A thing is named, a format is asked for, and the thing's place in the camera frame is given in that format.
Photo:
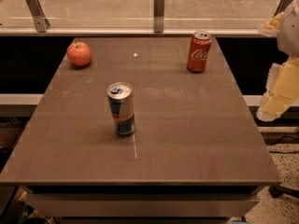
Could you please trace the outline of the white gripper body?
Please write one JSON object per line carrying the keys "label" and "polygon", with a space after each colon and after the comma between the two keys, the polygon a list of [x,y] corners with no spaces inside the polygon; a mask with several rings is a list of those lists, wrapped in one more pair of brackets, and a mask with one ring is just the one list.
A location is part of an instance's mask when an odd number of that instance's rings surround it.
{"label": "white gripper body", "polygon": [[299,56],[299,0],[292,0],[283,12],[278,28],[278,49],[289,56]]}

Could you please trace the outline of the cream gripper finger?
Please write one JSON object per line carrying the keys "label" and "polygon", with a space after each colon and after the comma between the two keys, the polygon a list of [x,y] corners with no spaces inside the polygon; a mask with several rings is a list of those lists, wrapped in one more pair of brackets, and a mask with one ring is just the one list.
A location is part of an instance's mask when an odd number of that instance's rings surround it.
{"label": "cream gripper finger", "polygon": [[299,98],[299,58],[291,57],[283,64],[273,63],[256,113],[261,121],[273,121]]}
{"label": "cream gripper finger", "polygon": [[278,35],[278,28],[282,21],[283,12],[278,13],[271,20],[264,23],[259,29],[258,32],[260,35],[268,37],[276,37]]}

